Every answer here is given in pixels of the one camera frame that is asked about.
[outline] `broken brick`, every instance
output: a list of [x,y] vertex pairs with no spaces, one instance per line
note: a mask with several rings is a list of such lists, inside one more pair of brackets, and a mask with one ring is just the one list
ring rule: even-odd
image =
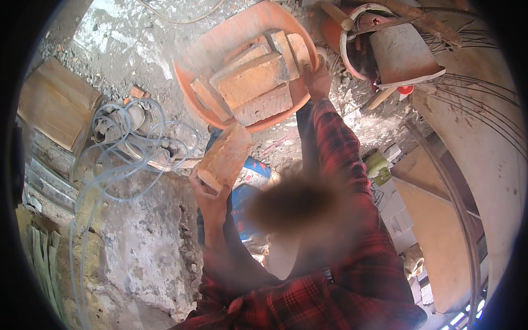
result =
[[270,29],[264,31],[264,36],[266,37],[271,50],[274,52],[279,52],[284,56],[284,60],[286,61],[286,65],[290,71],[290,80],[299,78],[297,64],[295,64],[295,59],[291,53],[290,45],[286,35],[284,34],[284,31],[280,29]]
[[293,106],[288,84],[283,83],[233,109],[233,116],[244,126],[249,126],[290,109]]
[[247,63],[251,60],[254,60],[269,53],[270,51],[268,51],[264,45],[253,45],[243,51],[240,55],[235,57],[231,62],[229,62],[226,66],[220,69],[217,73],[215,73],[211,77],[210,82],[214,84],[214,82],[217,81],[219,77],[226,75],[226,73],[229,73],[230,71],[238,68],[244,63]]
[[268,53],[271,53],[271,47],[269,46],[266,37],[264,37],[263,35],[256,36],[244,43],[241,43],[238,47],[227,53],[224,56],[224,65],[227,65],[228,63],[233,61],[235,57],[242,54],[246,49],[250,48],[253,45],[263,45],[264,47],[266,47]]
[[227,103],[222,99],[222,96],[209,83],[213,75],[213,69],[205,67],[202,73],[191,81],[191,87],[204,108],[212,110],[220,120],[228,120],[233,115]]
[[289,80],[284,56],[272,53],[246,62],[211,83],[234,109]]
[[138,87],[138,85],[133,85],[130,89],[130,95],[132,95],[135,98],[142,99],[143,95],[145,94],[145,91]]
[[230,124],[205,153],[198,165],[198,177],[216,191],[224,184],[233,188],[252,147],[246,128],[239,122]]
[[297,64],[297,69],[299,74],[304,73],[304,66],[309,65],[310,70],[312,69],[312,61],[310,59],[310,53],[308,52],[308,47],[303,40],[303,37],[297,33],[287,34],[286,38],[290,44],[291,52],[295,59],[295,64]]

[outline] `wooden handle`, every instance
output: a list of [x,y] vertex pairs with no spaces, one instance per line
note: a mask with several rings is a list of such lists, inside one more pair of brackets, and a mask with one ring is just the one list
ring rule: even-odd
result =
[[345,31],[352,30],[352,26],[354,25],[354,21],[348,17],[343,11],[336,7],[333,3],[326,2],[326,1],[319,1],[319,6],[321,6],[324,11],[328,13]]
[[387,99],[397,87],[389,87],[387,89],[380,90],[374,96],[372,96],[366,103],[360,108],[362,114],[366,113],[369,110],[374,110],[378,105],[381,104],[384,100]]

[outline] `hair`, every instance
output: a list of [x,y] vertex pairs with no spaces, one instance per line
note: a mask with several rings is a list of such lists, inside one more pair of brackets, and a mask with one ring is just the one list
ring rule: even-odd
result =
[[339,216],[345,195],[338,180],[297,174],[257,194],[246,214],[263,233],[291,234]]

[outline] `plaid sleeve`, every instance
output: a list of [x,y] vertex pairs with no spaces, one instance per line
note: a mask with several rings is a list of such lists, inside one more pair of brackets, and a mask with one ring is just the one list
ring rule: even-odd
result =
[[370,181],[360,158],[360,142],[328,98],[314,105],[312,119],[323,173],[340,173],[355,192],[363,192],[371,197]]
[[343,175],[354,193],[349,216],[336,227],[328,249],[335,283],[361,296],[414,303],[403,260],[372,204],[358,138],[328,99],[315,105],[312,116],[323,172]]

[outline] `hand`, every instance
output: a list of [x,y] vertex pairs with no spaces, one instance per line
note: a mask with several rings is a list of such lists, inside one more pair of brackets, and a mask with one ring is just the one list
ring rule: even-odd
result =
[[308,89],[312,101],[317,103],[322,98],[328,97],[332,78],[326,70],[326,60],[319,56],[319,68],[315,72],[310,70],[309,65],[304,68],[304,85]]
[[189,175],[189,182],[198,207],[202,211],[204,226],[206,228],[222,227],[228,210],[227,200],[231,193],[231,187],[224,185],[222,190],[217,193],[211,187],[202,184],[198,177],[198,164],[193,167]]

